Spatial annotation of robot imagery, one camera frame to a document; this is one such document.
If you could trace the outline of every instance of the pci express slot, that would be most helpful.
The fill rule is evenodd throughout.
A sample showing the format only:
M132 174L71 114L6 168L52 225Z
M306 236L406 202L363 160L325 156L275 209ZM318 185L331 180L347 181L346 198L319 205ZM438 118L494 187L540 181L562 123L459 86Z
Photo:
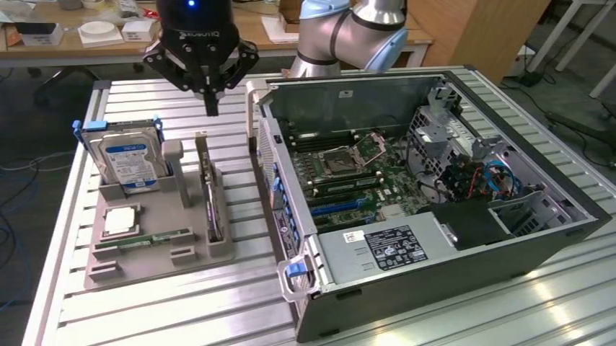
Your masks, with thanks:
M370 219L365 218L362 220L355 220L355 221L350 221L350 222L345 222L345 223L338 223L335 225L320 226L320 227L318 227L318 233L323 234L323 233L339 231L341 229L350 229L351 227L363 226L363 225L366 225L369 223L370 223Z
M315 209L310 210L310 215L319 216L319 215L326 215L326 214L331 214L331 213L338 213L339 211L347 211L347 210L358 209L358 208L361 208L365 200L366 200L365 198L361 198L361 199L354 200L353 202L349 202L349 203L315 208Z
M310 208L314 208L320 205L350 202L351 200L354 200L353 193L346 193L345 195L335 195L331 197L314 198L311 200L306 200L306 203Z

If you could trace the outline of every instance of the barcode sticker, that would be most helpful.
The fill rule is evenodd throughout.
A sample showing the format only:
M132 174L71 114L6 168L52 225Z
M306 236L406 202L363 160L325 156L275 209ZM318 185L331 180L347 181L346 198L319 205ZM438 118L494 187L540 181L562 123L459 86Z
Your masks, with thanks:
M359 240L363 240L363 231L358 230L358 231L354 231L354 232L346 232L342 234L342 236L345 237L345 241L347 243L353 243L355 241L359 241Z

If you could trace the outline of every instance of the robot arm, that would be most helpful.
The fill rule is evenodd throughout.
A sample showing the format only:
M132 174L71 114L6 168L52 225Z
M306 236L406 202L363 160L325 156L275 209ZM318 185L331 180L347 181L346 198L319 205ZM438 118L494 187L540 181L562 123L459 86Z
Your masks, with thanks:
M304 0L290 77L334 76L339 61L382 72L406 45L405 0Z
M224 89L259 60L256 46L239 38L232 24L231 0L156 0L156 8L161 30L143 61L179 90L202 97L207 116L216 116ZM235 49L239 58L224 68Z

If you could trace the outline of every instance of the paper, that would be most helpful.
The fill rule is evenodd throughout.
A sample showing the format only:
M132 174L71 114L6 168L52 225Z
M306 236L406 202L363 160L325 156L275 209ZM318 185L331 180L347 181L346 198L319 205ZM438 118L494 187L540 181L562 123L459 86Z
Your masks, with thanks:
M286 33L282 23L276 17L260 17L267 38L272 43L294 43L299 39L299 34Z

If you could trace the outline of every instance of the robotiq logo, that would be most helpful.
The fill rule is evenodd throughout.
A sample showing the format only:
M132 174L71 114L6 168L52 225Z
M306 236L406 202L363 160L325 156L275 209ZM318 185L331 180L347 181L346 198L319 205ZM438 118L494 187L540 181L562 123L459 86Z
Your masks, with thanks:
M207 32L184 32L180 31L180 40L186 37L220 37L219 31L207 31Z

